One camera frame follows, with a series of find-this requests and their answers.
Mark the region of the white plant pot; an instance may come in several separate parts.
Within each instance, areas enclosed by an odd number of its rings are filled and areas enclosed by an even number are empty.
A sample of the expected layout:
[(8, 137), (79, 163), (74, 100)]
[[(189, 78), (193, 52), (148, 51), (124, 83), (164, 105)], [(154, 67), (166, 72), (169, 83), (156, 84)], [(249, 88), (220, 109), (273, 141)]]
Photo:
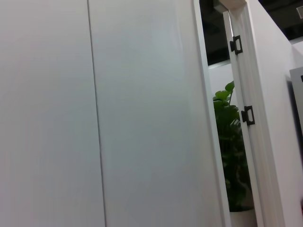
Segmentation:
[(230, 212), (232, 227), (258, 227), (254, 209)]

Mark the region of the green leafy plant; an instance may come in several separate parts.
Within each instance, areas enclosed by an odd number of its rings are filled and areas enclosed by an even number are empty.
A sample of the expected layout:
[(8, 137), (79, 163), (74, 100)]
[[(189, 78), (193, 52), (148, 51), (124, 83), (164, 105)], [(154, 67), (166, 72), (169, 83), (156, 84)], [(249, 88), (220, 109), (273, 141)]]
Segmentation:
[(233, 91), (232, 81), (215, 93), (213, 104), (229, 210), (241, 212), (252, 209), (251, 205), (244, 204), (251, 184), (239, 109), (231, 104)]

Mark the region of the white door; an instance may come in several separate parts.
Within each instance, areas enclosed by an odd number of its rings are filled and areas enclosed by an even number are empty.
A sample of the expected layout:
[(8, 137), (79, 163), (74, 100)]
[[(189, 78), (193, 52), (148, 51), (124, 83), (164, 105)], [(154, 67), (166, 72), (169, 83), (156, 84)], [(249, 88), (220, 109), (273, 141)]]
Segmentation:
[[(224, 25), (225, 25), (225, 30), (226, 30), (226, 37), (227, 37), (227, 40), (229, 42), (231, 42), (233, 40), (233, 37), (238, 34), (232, 24), (232, 13), (229, 10), (224, 12), (223, 18), (224, 18)], [(245, 103), (244, 103), (243, 88), (242, 88), (242, 84), (241, 84), (241, 71), (240, 71), (241, 64), (239, 63), (239, 60), (238, 60), (239, 55), (236, 55), (235, 52), (232, 51), (231, 47), (229, 47), (229, 53), (230, 53), (232, 73), (233, 73), (233, 78), (234, 78), (235, 88), (236, 88), (236, 96), (237, 96), (237, 101), (238, 101), (238, 105), (239, 105), (239, 111), (243, 111), (244, 107), (245, 107)], [(243, 134), (247, 164), (248, 164), (249, 175), (250, 175), (250, 185), (251, 185), (251, 193), (252, 193), (253, 203), (254, 203), (254, 212), (255, 212), (255, 216), (256, 216), (256, 223), (257, 223), (257, 227), (265, 227), (264, 220), (263, 220), (263, 214), (262, 214), (262, 207), (261, 207), (261, 203), (260, 203), (259, 191), (258, 191), (258, 181), (257, 181), (257, 177), (256, 177), (249, 129), (248, 129), (247, 124), (245, 122), (243, 122), (242, 119), (241, 119), (241, 129), (242, 129), (242, 134)]]

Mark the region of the black door hinge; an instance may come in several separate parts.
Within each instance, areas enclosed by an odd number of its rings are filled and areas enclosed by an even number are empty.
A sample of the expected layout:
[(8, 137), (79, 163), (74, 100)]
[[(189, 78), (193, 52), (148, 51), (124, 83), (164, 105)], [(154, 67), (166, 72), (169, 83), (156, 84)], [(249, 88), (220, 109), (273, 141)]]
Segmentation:
[(232, 38), (230, 41), (231, 52), (234, 52), (235, 55), (238, 55), (243, 52), (241, 36), (237, 35)]
[(244, 110), (241, 111), (242, 121), (248, 126), (255, 124), (253, 107), (251, 105), (244, 106)]

